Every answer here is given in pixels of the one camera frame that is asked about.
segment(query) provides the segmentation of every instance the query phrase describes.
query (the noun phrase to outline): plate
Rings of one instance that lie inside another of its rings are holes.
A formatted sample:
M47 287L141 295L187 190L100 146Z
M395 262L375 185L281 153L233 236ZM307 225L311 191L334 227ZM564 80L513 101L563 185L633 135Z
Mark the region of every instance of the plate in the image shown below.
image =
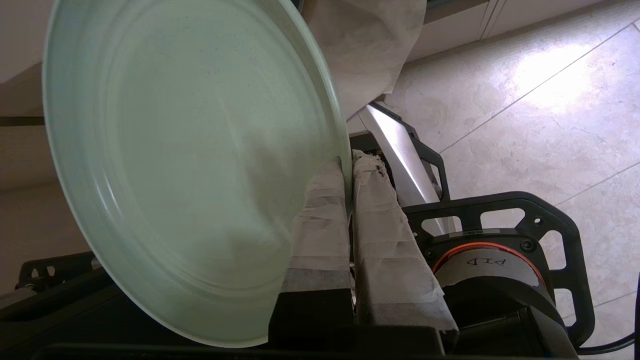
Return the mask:
M77 223L142 310L265 343L315 167L351 156L328 68L281 1L59 1L43 90Z

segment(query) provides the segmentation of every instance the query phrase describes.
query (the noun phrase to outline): black cable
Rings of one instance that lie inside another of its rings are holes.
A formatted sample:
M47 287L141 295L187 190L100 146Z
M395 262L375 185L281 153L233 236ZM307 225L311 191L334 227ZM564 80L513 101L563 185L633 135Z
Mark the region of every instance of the black cable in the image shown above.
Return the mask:
M576 351L578 352L578 355L606 354L608 352L618 351L629 345L632 345L634 343L635 338L636 338L636 334L632 332L631 334L625 336L624 338L614 341L612 343L609 343L606 345L600 345L597 347L580 347Z

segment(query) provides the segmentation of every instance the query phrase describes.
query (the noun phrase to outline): white cabinet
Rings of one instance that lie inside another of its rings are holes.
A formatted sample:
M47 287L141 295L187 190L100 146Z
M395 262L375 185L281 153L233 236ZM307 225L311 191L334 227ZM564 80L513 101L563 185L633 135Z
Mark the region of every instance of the white cabinet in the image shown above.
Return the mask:
M568 13L602 0L452 0L427 5L407 62Z
M489 7L489 0L458 0L433 10L427 6L422 31L407 61L479 40L491 14Z
M510 30L583 8L601 0L501 0L496 5L484 37Z

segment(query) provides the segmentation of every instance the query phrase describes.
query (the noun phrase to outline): tile floor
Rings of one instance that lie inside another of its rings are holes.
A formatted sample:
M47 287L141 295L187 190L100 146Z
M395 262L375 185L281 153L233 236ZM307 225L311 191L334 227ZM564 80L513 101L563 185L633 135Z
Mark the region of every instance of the tile floor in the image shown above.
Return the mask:
M453 198L523 190L578 225L596 313L587 345L634 328L640 272L640 1L579 13L406 65L385 103L439 151ZM495 214L494 226L519 220ZM562 267L559 239L543 239ZM559 310L573 321L570 298ZM600 359L630 359L631 348Z

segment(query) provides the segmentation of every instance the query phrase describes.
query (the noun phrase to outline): screw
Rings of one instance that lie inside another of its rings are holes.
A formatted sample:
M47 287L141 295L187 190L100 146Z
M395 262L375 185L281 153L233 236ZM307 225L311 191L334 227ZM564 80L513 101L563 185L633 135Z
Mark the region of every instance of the screw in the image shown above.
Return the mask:
M533 252L534 250L536 250L536 246L535 244L533 244L533 241L531 240L525 240L520 244L520 248L522 249L522 251L524 252Z

